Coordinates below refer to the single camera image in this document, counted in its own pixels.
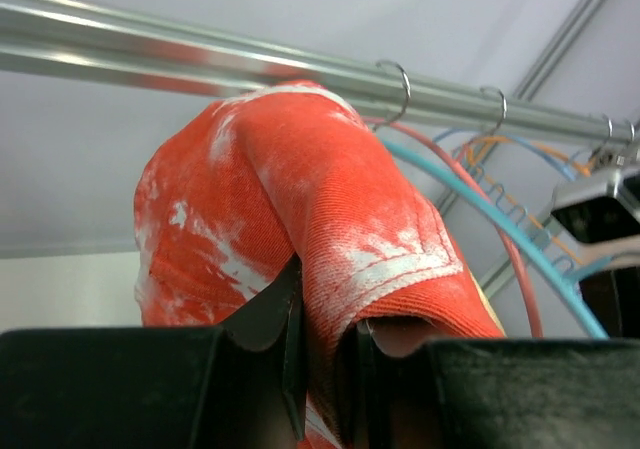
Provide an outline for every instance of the ceiling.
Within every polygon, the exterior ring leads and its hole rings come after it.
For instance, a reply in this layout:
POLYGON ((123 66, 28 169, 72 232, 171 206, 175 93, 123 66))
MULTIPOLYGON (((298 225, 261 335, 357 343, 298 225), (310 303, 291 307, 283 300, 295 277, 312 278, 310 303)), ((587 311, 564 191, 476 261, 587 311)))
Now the ceiling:
MULTIPOLYGON (((87 1, 316 52, 391 58, 413 73, 508 93, 578 0, 87 1)), ((630 67, 637 67, 640 41, 629 17, 610 24, 634 13, 640 8, 632 0, 608 2, 592 22, 596 36, 583 36, 539 100, 623 117, 636 111, 637 91, 629 88, 640 78, 630 67)), ((131 249, 132 197, 144 164, 206 104, 195 96, 0 73, 0 257, 131 249)), ((535 166, 517 161, 521 169, 505 177, 520 184, 535 166)), ((499 152, 493 164, 510 168, 513 153, 499 152)), ((410 177, 432 197, 441 191, 410 177)), ((547 191, 529 195, 544 199, 547 191)), ((450 217, 455 227, 468 219, 455 211, 450 217)))

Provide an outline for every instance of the orange fabric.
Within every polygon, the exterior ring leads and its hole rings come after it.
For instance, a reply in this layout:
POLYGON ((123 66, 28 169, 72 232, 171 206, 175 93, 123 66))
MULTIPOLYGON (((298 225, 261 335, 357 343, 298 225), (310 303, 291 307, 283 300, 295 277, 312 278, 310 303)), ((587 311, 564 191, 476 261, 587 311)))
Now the orange fabric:
MULTIPOLYGON (((358 320, 413 315, 450 335, 502 335, 433 205, 317 84, 211 104, 158 149, 134 206, 148 325, 218 323, 299 254, 310 398, 333 429, 336 348, 358 320)), ((336 447, 311 416, 301 447, 336 447)))

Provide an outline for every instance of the garment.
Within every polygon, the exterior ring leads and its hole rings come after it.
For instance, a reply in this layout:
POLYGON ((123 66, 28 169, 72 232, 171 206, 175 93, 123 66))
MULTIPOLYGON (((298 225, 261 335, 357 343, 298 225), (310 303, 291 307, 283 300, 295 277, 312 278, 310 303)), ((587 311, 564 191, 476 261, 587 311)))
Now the garment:
POLYGON ((208 106, 155 153, 134 198, 146 325, 219 323, 297 252, 312 406, 302 447, 337 447, 335 357, 358 320, 500 337, 433 205, 343 99, 295 81, 208 106))

